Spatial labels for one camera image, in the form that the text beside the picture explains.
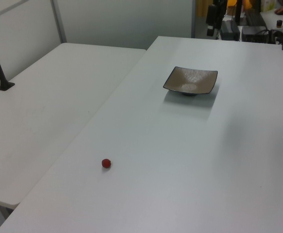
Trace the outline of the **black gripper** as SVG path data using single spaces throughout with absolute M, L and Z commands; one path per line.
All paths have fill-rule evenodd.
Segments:
M 206 24 L 208 25 L 207 28 L 207 36 L 213 36 L 214 34 L 214 26 L 215 22 L 221 22 L 226 14 L 227 10 L 227 0 L 214 0 L 214 4 L 209 5 L 207 17 L 206 17 Z M 224 21 L 221 22 L 220 28 L 217 29 L 216 36 L 222 37 L 225 32 L 226 23 Z

